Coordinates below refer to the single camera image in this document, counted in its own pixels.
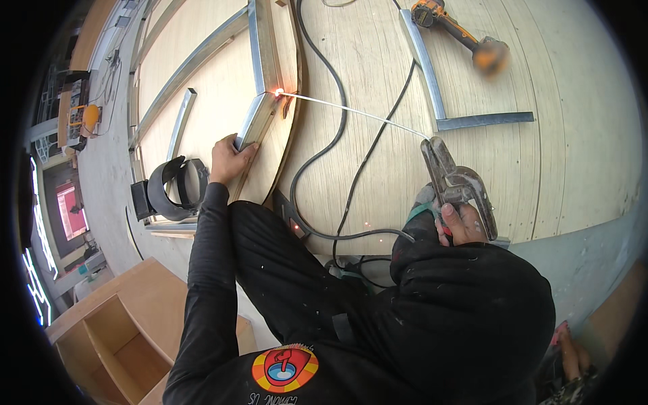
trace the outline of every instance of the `wooden shelf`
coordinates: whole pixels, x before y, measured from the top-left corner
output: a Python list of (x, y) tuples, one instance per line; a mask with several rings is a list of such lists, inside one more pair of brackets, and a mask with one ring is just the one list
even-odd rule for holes
[[(161, 404), (176, 359), (187, 285), (153, 258), (97, 288), (45, 329), (72, 380), (99, 404)], [(237, 317), (241, 354), (257, 350)]]
[(56, 349), (70, 377), (95, 399), (128, 405), (110, 378), (83, 324), (78, 323), (56, 342)]
[(114, 295), (83, 321), (98, 359), (128, 404), (136, 405), (171, 369)]

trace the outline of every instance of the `black cable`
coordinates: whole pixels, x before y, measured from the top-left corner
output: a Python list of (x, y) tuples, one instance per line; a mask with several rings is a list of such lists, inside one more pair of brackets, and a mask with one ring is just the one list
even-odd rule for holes
[[(344, 88), (342, 86), (342, 82), (340, 80), (340, 77), (338, 76), (337, 72), (331, 66), (329, 61), (322, 55), (322, 53), (319, 51), (319, 49), (315, 46), (313, 41), (310, 39), (310, 36), (308, 35), (308, 31), (306, 31), (306, 27), (304, 26), (304, 21), (301, 15), (301, 3), (302, 0), (297, 0), (297, 22), (299, 23), (299, 27), (301, 28), (304, 38), (306, 39), (306, 42), (308, 42), (308, 45), (310, 48), (315, 52), (315, 54), (318, 56), (318, 58), (324, 63), (324, 65), (327, 67), (331, 75), (333, 76), (333, 79), (335, 80), (335, 83), (338, 87), (338, 91), (340, 92), (340, 104), (343, 106), (347, 106), (347, 96), (346, 93), (344, 92)], [(350, 240), (350, 239), (355, 239), (355, 238), (360, 238), (364, 237), (367, 235), (375, 235), (377, 233), (393, 233), (398, 236), (402, 236), (406, 238), (407, 240), (413, 241), (413, 238), (406, 234), (403, 231), (397, 231), (396, 229), (374, 229), (372, 231), (366, 231), (366, 232), (361, 232), (361, 233), (356, 233), (353, 235), (345, 235), (345, 236), (334, 236), (334, 235), (326, 235), (324, 233), (318, 232), (313, 227), (308, 224), (306, 220), (301, 216), (301, 213), (299, 212), (299, 208), (297, 207), (297, 202), (295, 201), (295, 189), (297, 187), (297, 181), (301, 177), (302, 173), (308, 166), (310, 166), (311, 163), (313, 163), (315, 160), (319, 159), (320, 157), (324, 156), (329, 150), (335, 146), (336, 143), (340, 140), (342, 137), (342, 133), (344, 132), (344, 129), (347, 124), (347, 112), (346, 110), (342, 110), (342, 115), (340, 118), (340, 126), (338, 127), (338, 132), (333, 138), (333, 140), (321, 151), (319, 151), (317, 154), (315, 154), (313, 157), (311, 157), (309, 160), (304, 163), (297, 173), (295, 173), (295, 177), (292, 179), (292, 183), (290, 184), (290, 203), (293, 205), (295, 209), (295, 213), (299, 217), (301, 221), (301, 227), (306, 229), (308, 232), (311, 232), (313, 235), (316, 235), (320, 238), (328, 239), (328, 240)]]
[(391, 262), (391, 259), (387, 259), (386, 257), (375, 257), (373, 259), (365, 260), (364, 256), (361, 256), (359, 262), (357, 262), (356, 264), (351, 264), (350, 266), (355, 267), (356, 270), (357, 270), (356, 273), (360, 274), (362, 276), (362, 278), (367, 281), (367, 283), (369, 283), (369, 284), (371, 284), (373, 286), (379, 287), (379, 288), (389, 288), (390, 286), (382, 286), (382, 285), (380, 285), (378, 283), (374, 283), (373, 281), (369, 280), (367, 278), (367, 276), (364, 275), (364, 273), (362, 272), (362, 264), (369, 263), (369, 262), (377, 262), (377, 261)]
[[(405, 80), (405, 84), (403, 85), (402, 89), (400, 90), (400, 94), (398, 98), (396, 99), (396, 102), (394, 103), (394, 106), (391, 108), (391, 111), (389, 112), (389, 115), (387, 116), (387, 119), (391, 119), (391, 117), (394, 115), (396, 112), (396, 109), (398, 108), (400, 102), (403, 99), (403, 96), (405, 95), (405, 91), (407, 88), (410, 86), (411, 82), (411, 76), (414, 73), (414, 67), (416, 66), (416, 63), (414, 60), (411, 61), (411, 66), (410, 66), (410, 72), (407, 76), (407, 79)], [(344, 206), (344, 213), (342, 214), (342, 220), (340, 221), (340, 225), (338, 226), (338, 232), (337, 235), (340, 235), (340, 231), (342, 230), (342, 227), (344, 226), (344, 223), (347, 221), (347, 216), (349, 215), (349, 207), (351, 206), (351, 200), (353, 199), (353, 194), (355, 193), (356, 190), (356, 185), (358, 184), (358, 179), (360, 179), (360, 174), (362, 173), (365, 165), (369, 161), (369, 156), (373, 153), (373, 150), (376, 148), (376, 145), (378, 144), (378, 141), (380, 140), (380, 137), (382, 136), (382, 133), (384, 132), (385, 128), (387, 128), (387, 123), (383, 122), (382, 125), (380, 126), (380, 129), (378, 130), (378, 134), (376, 137), (373, 139), (373, 143), (369, 147), (369, 151), (365, 155), (364, 159), (362, 159), (362, 162), (360, 163), (360, 167), (358, 167), (358, 171), (356, 171), (356, 175), (353, 178), (353, 181), (351, 182), (351, 188), (349, 189), (349, 193), (347, 195), (347, 203)], [(338, 260), (336, 258), (336, 248), (338, 245), (338, 241), (334, 240), (333, 241), (333, 261), (335, 264), (338, 265)]]
[(142, 253), (139, 251), (139, 248), (137, 247), (137, 242), (135, 241), (135, 237), (133, 236), (133, 229), (130, 227), (130, 221), (128, 220), (128, 206), (124, 207), (124, 211), (126, 212), (126, 225), (128, 225), (128, 232), (130, 233), (130, 238), (133, 240), (133, 245), (135, 245), (135, 250), (137, 250), (137, 254), (139, 255), (139, 258), (144, 260), (144, 256), (142, 256)]
[[(121, 76), (121, 68), (122, 68), (122, 62), (121, 62), (121, 59), (120, 59), (119, 60), (119, 74), (117, 75), (117, 77)], [(118, 90), (119, 90), (119, 79), (117, 80), (117, 86), (115, 87), (115, 97), (113, 99), (113, 108), (110, 111), (110, 120), (108, 121), (108, 127), (106, 128), (104, 133), (98, 133), (97, 136), (106, 135), (108, 133), (108, 131), (110, 130), (110, 126), (113, 123), (113, 116), (115, 114), (115, 104), (117, 103), (117, 92), (118, 92)], [(111, 84), (110, 85), (110, 92), (108, 93), (108, 100), (110, 99), (110, 95), (111, 95), (112, 91), (113, 91), (113, 85)], [(84, 128), (86, 129), (86, 131), (88, 131), (88, 133), (92, 134), (92, 131), (88, 130), (88, 128), (87, 128), (87, 126), (85, 124), (84, 124)]]

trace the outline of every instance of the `cordless drill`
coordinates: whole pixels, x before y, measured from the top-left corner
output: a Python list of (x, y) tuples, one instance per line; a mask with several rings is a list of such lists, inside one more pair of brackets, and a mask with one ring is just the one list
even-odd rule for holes
[(437, 24), (472, 52), (472, 65), (478, 72), (492, 78), (509, 65), (509, 46), (490, 36), (477, 41), (444, 9), (443, 0), (419, 0), (411, 8), (411, 19), (418, 26), (430, 28)]

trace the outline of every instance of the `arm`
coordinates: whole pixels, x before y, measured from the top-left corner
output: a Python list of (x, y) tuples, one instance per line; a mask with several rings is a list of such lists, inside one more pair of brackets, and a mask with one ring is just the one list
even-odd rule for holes
[(165, 403), (190, 400), (193, 387), (238, 356), (236, 262), (227, 221), (229, 193), (224, 184), (243, 171), (257, 145), (238, 153), (233, 146), (235, 137), (222, 139), (212, 149), (212, 171), (189, 259), (185, 327), (169, 374)]

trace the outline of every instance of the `cartoon logo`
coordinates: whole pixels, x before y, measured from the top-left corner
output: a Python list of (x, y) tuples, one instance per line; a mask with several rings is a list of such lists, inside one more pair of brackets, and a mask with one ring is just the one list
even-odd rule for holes
[(284, 393), (306, 384), (317, 372), (318, 358), (300, 344), (270, 349), (252, 364), (252, 377), (269, 392)]

